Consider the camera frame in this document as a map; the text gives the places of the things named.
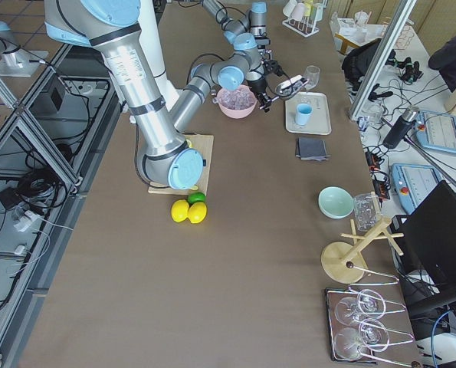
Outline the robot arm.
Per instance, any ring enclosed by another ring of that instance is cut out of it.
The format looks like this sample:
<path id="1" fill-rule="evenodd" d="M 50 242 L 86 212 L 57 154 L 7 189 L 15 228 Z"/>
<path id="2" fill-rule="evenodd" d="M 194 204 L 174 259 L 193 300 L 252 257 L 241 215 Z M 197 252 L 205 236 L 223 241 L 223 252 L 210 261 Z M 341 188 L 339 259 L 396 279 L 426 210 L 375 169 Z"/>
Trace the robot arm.
<path id="1" fill-rule="evenodd" d="M 56 41 L 93 48 L 115 77 L 145 145 L 136 166 L 149 181 L 173 189 L 190 189 L 203 170 L 201 154 L 182 135 L 186 125 L 215 85 L 234 90 L 248 83 L 262 108 L 266 94 L 263 48 L 267 6 L 255 2 L 238 20 L 218 1 L 203 1 L 233 46 L 233 54 L 214 64 L 202 64 L 191 72 L 179 99 L 164 97 L 156 72 L 164 65 L 154 7 L 150 1 L 46 1 L 45 26 Z"/>
<path id="2" fill-rule="evenodd" d="M 228 15 L 227 8 L 219 1 L 201 1 L 202 7 L 212 15 L 223 30 L 226 39 L 232 44 L 236 36 L 250 33 L 254 36 L 259 53 L 265 57 L 271 43 L 267 36 L 267 4 L 254 2 L 251 8 L 239 19 Z"/>

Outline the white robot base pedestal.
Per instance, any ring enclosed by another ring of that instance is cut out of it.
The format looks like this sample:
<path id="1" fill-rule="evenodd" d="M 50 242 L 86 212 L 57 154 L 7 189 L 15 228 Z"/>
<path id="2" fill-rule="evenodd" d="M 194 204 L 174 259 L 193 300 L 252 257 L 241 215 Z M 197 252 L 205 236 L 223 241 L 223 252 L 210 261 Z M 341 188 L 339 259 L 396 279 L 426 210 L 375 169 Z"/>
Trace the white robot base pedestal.
<path id="1" fill-rule="evenodd" d="M 152 1 L 140 1 L 138 22 L 141 27 L 141 34 L 139 36 L 140 46 L 146 56 L 157 87 L 164 96 L 168 109 L 170 109 L 171 106 L 179 99 L 179 91 L 174 87 L 166 74 L 166 67 L 162 55 L 162 47 L 159 40 L 156 15 Z"/>

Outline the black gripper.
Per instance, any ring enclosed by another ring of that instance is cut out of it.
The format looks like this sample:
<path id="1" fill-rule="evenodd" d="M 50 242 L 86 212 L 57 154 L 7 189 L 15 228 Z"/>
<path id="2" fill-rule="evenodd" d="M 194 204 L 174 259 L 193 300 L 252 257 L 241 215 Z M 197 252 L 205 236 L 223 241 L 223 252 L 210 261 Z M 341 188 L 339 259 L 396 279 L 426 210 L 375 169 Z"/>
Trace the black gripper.
<path id="1" fill-rule="evenodd" d="M 280 77 L 284 75 L 284 71 L 276 60 L 262 58 L 251 62 L 250 70 L 246 76 L 251 92 L 258 99 L 259 109 L 265 113 L 270 110 L 271 104 L 280 98 L 279 95 L 271 97 L 266 92 L 268 87 L 266 77 L 269 74 L 276 74 Z"/>
<path id="2" fill-rule="evenodd" d="M 270 49 L 271 40 L 267 34 L 254 34 L 255 43 L 258 48 L 259 54 L 263 58 L 271 58 L 272 50 Z"/>

